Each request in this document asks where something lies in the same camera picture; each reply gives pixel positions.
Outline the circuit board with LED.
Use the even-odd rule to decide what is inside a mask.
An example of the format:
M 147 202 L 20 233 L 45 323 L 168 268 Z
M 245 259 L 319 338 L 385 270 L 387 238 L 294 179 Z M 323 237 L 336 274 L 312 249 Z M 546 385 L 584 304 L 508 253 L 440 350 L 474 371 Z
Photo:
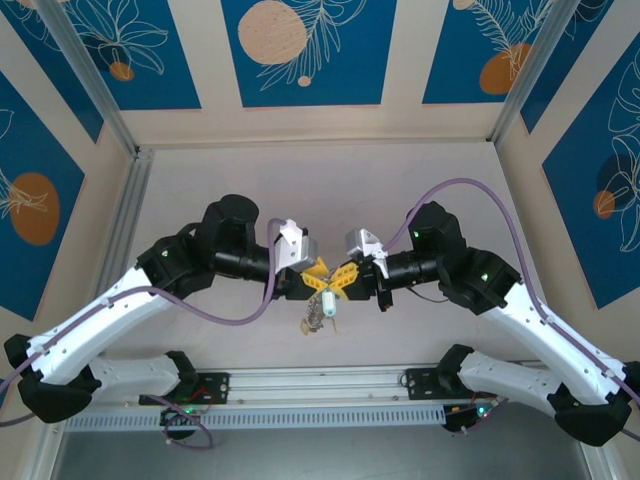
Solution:
M 201 418 L 206 413 L 206 409 L 186 408 L 185 414 L 181 414 L 174 408 L 166 408 L 160 413 L 159 425 L 161 427 L 177 427 L 177 426 L 194 426 L 195 423 L 190 420 L 190 417 Z
M 451 433 L 463 433 L 473 430 L 489 417 L 493 410 L 500 407 L 501 402 L 468 404 L 445 407 L 445 424 L 443 428 Z

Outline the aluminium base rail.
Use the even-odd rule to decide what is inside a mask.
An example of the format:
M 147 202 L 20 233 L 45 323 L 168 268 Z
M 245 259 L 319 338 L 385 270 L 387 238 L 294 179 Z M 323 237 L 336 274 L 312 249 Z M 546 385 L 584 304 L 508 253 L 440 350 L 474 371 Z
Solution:
M 467 400 L 410 400 L 400 377 L 408 368 L 418 367 L 337 367 L 284 369 L 194 370 L 185 379 L 161 369 L 150 360 L 104 361 L 95 374 L 101 382 L 92 395 L 90 406 L 124 407 L 149 404 L 149 395 L 163 396 L 181 380 L 199 372 L 228 372 L 230 390 L 224 405 L 305 406 L 373 404 L 391 401 L 432 401 L 452 404 Z M 482 361 L 464 371 L 461 378 L 447 376 L 436 367 L 441 382 L 459 380 L 473 392 L 486 392 L 543 412 L 550 409 L 545 402 L 557 391 L 560 382 L 549 370 L 523 365 Z

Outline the aluminium side rail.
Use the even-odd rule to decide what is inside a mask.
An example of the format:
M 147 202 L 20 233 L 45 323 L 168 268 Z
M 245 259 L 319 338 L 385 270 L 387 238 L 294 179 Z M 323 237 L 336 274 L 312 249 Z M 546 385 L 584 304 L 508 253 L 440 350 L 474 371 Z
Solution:
M 115 282 L 127 268 L 154 157 L 153 149 L 140 148 L 129 168 L 105 257 L 104 280 L 107 285 Z

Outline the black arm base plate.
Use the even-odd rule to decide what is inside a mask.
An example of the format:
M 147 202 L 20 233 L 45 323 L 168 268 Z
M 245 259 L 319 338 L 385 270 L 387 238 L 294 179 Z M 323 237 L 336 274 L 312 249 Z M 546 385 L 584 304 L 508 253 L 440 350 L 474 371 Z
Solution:
M 462 400 L 489 399 L 494 394 L 473 392 L 459 380 L 441 382 L 436 367 L 408 368 L 400 377 L 400 384 L 406 388 L 410 400 Z
M 199 372 L 190 379 L 181 380 L 162 398 L 177 405 L 224 405 L 230 390 L 230 377 L 228 372 Z

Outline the blue floral wall panel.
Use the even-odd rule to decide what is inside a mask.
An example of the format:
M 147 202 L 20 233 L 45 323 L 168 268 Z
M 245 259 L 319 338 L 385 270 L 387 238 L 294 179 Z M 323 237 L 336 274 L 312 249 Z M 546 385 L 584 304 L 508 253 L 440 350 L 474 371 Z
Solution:
M 201 107 L 168 0 L 69 0 L 63 8 L 121 110 Z
M 94 144 L 104 119 L 67 62 L 32 0 L 0 0 L 0 11 Z
M 640 0 L 580 0 L 520 110 L 541 136 L 564 112 L 584 113 L 598 136 L 640 139 Z
M 397 0 L 221 0 L 245 108 L 378 105 Z
M 543 169 L 596 306 L 640 287 L 640 43 L 622 54 Z
M 555 0 L 450 0 L 422 103 L 502 102 Z
M 33 321 L 84 172 L 0 72 L 0 307 Z

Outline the aluminium frame post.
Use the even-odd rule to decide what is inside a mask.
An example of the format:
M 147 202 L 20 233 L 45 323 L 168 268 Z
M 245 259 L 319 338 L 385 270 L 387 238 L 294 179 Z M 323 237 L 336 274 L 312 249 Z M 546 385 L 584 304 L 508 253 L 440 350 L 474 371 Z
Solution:
M 529 98 L 532 88 L 546 66 L 549 57 L 559 42 L 565 27 L 573 17 L 580 0 L 555 0 L 551 12 L 541 25 L 540 31 L 533 42 L 528 56 L 516 77 L 511 90 L 487 137 L 487 141 L 498 147 L 506 136 L 525 101 Z
M 619 480 L 616 463 L 602 447 L 581 444 L 590 480 Z
M 115 99 L 62 5 L 57 0 L 33 0 L 33 3 L 47 30 L 115 139 L 124 152 L 130 158 L 135 159 L 138 145 L 124 122 Z
M 12 480 L 51 480 L 64 431 L 65 422 L 31 426 Z

